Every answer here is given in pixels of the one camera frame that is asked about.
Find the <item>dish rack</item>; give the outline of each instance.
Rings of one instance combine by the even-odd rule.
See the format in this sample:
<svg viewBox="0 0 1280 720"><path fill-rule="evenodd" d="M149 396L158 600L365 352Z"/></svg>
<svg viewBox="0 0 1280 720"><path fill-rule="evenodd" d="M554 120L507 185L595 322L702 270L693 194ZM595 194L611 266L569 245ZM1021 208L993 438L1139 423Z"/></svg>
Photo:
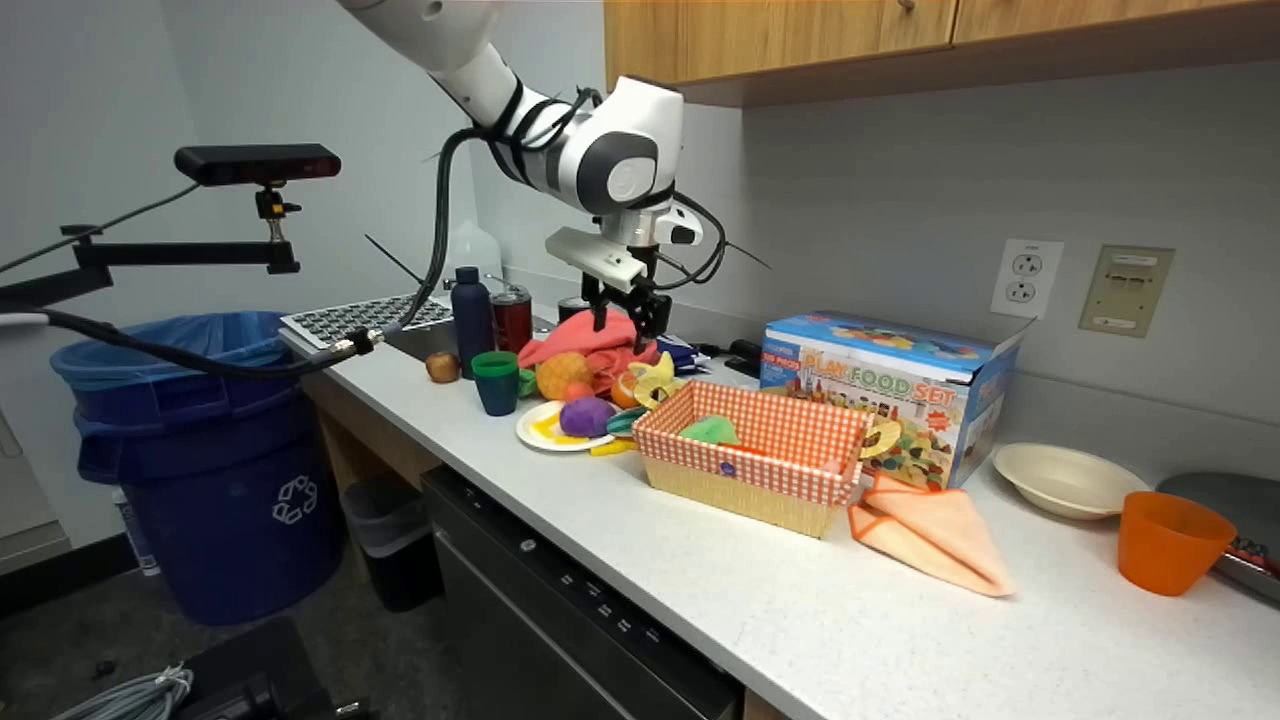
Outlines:
<svg viewBox="0 0 1280 720"><path fill-rule="evenodd" d="M344 339L357 328L372 328L372 331L394 328L406 302L411 295L374 295L374 298L304 307L304 312L286 312L281 328L299 352L325 352L328 344ZM449 302L427 298L402 328L432 328L449 319L453 319Z"/></svg>

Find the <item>light switch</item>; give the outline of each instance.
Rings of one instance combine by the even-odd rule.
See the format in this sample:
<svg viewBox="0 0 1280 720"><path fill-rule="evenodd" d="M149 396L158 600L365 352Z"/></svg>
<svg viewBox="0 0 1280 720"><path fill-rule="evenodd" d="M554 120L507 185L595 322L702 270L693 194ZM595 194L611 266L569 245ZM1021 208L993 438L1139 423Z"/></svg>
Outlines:
<svg viewBox="0 0 1280 720"><path fill-rule="evenodd" d="M1148 335L1173 246L1103 245L1078 328L1113 335Z"/></svg>

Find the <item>dishwasher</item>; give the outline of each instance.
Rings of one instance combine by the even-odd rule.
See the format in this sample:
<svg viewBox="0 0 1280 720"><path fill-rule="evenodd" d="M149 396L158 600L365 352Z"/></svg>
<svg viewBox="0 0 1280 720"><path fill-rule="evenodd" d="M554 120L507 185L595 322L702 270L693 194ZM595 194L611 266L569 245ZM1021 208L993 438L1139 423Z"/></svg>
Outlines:
<svg viewBox="0 0 1280 720"><path fill-rule="evenodd" d="M425 482L468 720L739 714L742 687L453 466Z"/></svg>

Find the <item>towel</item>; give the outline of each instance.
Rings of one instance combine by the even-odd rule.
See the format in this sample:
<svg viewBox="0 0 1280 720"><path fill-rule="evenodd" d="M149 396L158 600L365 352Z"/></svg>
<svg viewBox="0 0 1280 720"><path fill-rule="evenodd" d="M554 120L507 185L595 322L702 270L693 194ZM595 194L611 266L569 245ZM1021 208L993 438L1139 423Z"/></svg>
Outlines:
<svg viewBox="0 0 1280 720"><path fill-rule="evenodd" d="M1013 597L1013 578L982 518L957 486L924 491L879 475L858 504L849 504L849 531L937 578L996 600Z"/></svg>

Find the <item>white plate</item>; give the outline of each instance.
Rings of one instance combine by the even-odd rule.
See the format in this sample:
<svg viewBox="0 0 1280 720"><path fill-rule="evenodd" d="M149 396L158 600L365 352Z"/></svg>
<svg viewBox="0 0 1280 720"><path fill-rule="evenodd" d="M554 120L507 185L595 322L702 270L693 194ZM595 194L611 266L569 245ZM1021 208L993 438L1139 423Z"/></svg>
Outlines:
<svg viewBox="0 0 1280 720"><path fill-rule="evenodd" d="M1148 482L1127 466L1057 446L1057 445L1009 445L996 452L996 472L1035 509L1064 518L1119 515L1127 491Z"/></svg>
<svg viewBox="0 0 1280 720"><path fill-rule="evenodd" d="M530 404L519 419L515 419L515 437L535 446L535 452L591 452L601 445L609 445L609 437L563 437L558 432L558 404Z"/></svg>

